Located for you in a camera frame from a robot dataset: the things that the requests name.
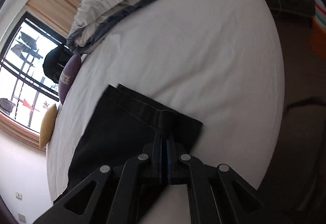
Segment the bed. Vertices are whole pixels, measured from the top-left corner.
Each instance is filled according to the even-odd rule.
[[[227,163],[259,187],[284,99],[281,47],[265,0],[157,0],[118,23],[84,58],[58,113],[47,146],[52,200],[67,186],[101,94],[119,83],[203,122],[192,155]],[[168,188],[143,223],[154,219],[189,223],[185,186]]]

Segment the yellow cushion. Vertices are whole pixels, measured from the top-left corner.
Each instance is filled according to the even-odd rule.
[[[44,148],[52,137],[57,114],[57,106],[54,104],[43,117],[40,131],[40,149]]]

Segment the black bag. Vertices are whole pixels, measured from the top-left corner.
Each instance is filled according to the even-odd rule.
[[[59,83],[60,75],[68,60],[72,57],[72,53],[63,44],[51,50],[45,57],[43,62],[43,71],[46,77],[54,83]]]

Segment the purple cushion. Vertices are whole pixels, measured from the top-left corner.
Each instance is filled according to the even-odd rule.
[[[78,54],[73,55],[64,67],[59,80],[59,99],[63,104],[67,93],[72,86],[77,73],[81,67],[81,57]]]

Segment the window frame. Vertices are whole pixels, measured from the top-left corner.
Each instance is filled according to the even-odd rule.
[[[48,86],[45,86],[42,82],[35,80],[33,77],[29,76],[27,73],[22,71],[22,68],[19,69],[10,63],[8,60],[5,59],[7,52],[9,51],[9,47],[12,45],[14,39],[16,38],[22,23],[25,22],[34,30],[39,32],[44,37],[48,38],[49,40],[53,41],[57,45],[62,43],[66,43],[66,39],[61,36],[59,33],[55,32],[49,26],[45,25],[43,22],[32,16],[30,13],[25,12],[19,21],[16,23],[14,28],[12,29],[11,33],[9,34],[6,42],[4,43],[3,49],[0,52],[0,68],[4,68],[9,73],[11,73],[17,80],[21,80],[26,85],[32,87],[36,90],[36,92],[42,93],[47,97],[59,102],[58,92],[52,90]],[[16,120],[12,119],[11,117],[5,115],[4,113],[0,112],[0,129],[2,129],[7,134],[13,136],[14,138],[24,142],[32,147],[39,149],[39,134],[31,130],[29,127],[20,124]]]

